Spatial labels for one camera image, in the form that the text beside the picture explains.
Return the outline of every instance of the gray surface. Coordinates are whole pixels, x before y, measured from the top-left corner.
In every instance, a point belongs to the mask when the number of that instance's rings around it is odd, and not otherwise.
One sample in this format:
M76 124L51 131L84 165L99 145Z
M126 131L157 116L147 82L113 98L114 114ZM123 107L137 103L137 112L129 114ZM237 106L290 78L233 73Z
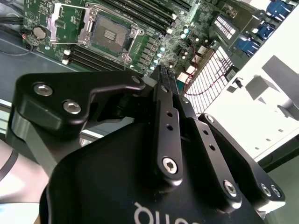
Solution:
M299 75L273 56L264 66L263 70L284 91L288 98L299 108Z
M11 53L19 53L22 42L20 39L0 31L0 49ZM15 82L21 75L28 73L45 72L74 72L75 70L61 65L51 59L39 54L31 53L27 56L15 57L0 53L0 99L12 102ZM132 118L125 118L122 122L114 124L102 124L93 127L90 131L107 135L129 123Z
M266 216L268 224L299 223L299 156L269 173L270 177L284 191L286 205Z

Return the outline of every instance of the white panel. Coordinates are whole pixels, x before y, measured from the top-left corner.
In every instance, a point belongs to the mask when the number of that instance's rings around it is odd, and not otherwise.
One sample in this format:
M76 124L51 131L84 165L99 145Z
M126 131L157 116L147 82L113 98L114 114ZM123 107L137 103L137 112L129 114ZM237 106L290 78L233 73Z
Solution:
M299 36L298 20L299 7L294 9L261 49L237 73L236 77L243 79L244 86L255 75L259 75L282 92L281 88L262 70L273 55L299 73L299 45L295 44L296 37ZM286 34L291 37L290 41L284 41ZM287 99L283 92L281 97ZM286 118L278 111L275 104L265 105L253 101L245 89L238 89L234 93L224 90L206 112L213 115L256 161L299 134L298 121Z

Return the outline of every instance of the black plastic part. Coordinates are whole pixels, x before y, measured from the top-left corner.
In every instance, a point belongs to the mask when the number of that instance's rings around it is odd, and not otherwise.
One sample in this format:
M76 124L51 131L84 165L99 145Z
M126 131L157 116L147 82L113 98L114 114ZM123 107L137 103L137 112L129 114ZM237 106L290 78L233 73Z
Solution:
M227 131L214 119L212 123L207 119L209 114L202 114L199 119L212 130L220 150L233 174L240 190L256 210L269 205L285 201L281 188L267 175L267 173L247 154L247 152L227 133ZM264 184L271 192L267 196L261 187ZM271 189L274 186L281 194L278 197Z
M176 83L175 73L167 67L158 65L150 75L150 78L159 81L163 86L170 90L173 94L178 95L178 87Z
M205 169L200 174L205 191L211 191L209 201L213 206L223 212L231 213L241 207L241 192L235 183L232 174L221 154L209 126L199 121L195 115L191 103L182 96L175 96L174 104L178 105L184 133L188 134L191 144L197 149L198 165ZM224 187L224 182L229 181L235 188L235 195L230 195Z
M36 94L36 84L50 86L53 94L47 97ZM74 138L84 127L98 125L99 121L104 119L115 119L112 113L107 113L107 117L101 117L102 119L99 117L102 116L104 107L119 100L119 94L137 94L144 88L144 82L132 71L29 74L20 77L16 82L14 106L24 119L51 134ZM80 105L80 113L70 114L64 110L63 103L68 100ZM93 114L90 114L92 104L97 107Z
M178 111L172 106L172 92L160 83L155 86L154 102L153 168L170 186L178 186L183 180ZM174 160L178 168L175 174L167 172L162 163L164 158Z
M208 183L200 177L205 171L196 148L183 140L182 183L171 192L145 185L155 181L147 175L152 131L149 124L134 123L64 158L47 188L49 223L263 224L246 199L231 214L210 206L206 197L213 194L200 187Z

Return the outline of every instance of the motherboard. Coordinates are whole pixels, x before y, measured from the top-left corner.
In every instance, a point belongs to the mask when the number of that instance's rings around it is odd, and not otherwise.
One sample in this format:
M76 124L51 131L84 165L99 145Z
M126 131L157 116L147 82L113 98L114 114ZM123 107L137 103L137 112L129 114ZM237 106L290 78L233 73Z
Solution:
M217 0L25 0L35 49L78 70L179 71L208 42Z

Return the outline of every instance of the expansion slot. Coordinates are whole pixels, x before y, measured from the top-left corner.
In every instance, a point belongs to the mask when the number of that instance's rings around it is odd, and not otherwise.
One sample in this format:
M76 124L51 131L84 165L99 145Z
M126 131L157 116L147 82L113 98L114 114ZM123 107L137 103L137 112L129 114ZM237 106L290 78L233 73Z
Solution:
M133 2L135 5L138 5L143 9L151 11L154 15L161 17L165 21L168 21L169 25L171 25L171 23L174 22L176 19L175 13L169 10L168 8L162 6L161 4L157 4L155 2L147 3L142 0L126 0L126 2L128 1Z
M89 71L111 71L105 67L99 66L87 60L82 60L81 58L74 57L71 61L72 64L85 68Z
M71 62L84 64L85 68L90 67L97 70L123 70L123 66L107 58L95 54L85 48L76 46L72 50Z
M154 28L155 30L161 32L162 34L166 34L167 27L160 25L156 23L155 21L152 20L151 17L148 17L149 15L143 15L139 14L138 12L135 11L135 8L127 6L126 2L124 0L122 1L114 1L114 0L102 0L102 2L105 2L106 4L109 4L111 7L116 8L120 12L123 12L132 18L135 18L136 20L139 20L146 25Z
M153 11L146 11L145 7L142 6L142 4L138 3L137 1L132 3L130 0L117 0L118 2L121 2L125 4L128 8L140 13L143 16L150 16L150 18L155 21L156 23L160 24L161 26L168 27L173 22L168 17L160 17Z
M178 6L180 6L181 8L183 8L186 11L190 11L190 9L192 8L192 6L190 6L189 4L187 4L186 2L182 1L182 0L172 0L173 3L177 4Z
M144 7L146 8L153 8L154 12L160 15L166 14L168 17L173 18L173 15L175 12L170 10L169 8L165 7L164 5L161 5L159 2L154 2L152 0L132 0L133 2L138 1L139 3L142 3Z

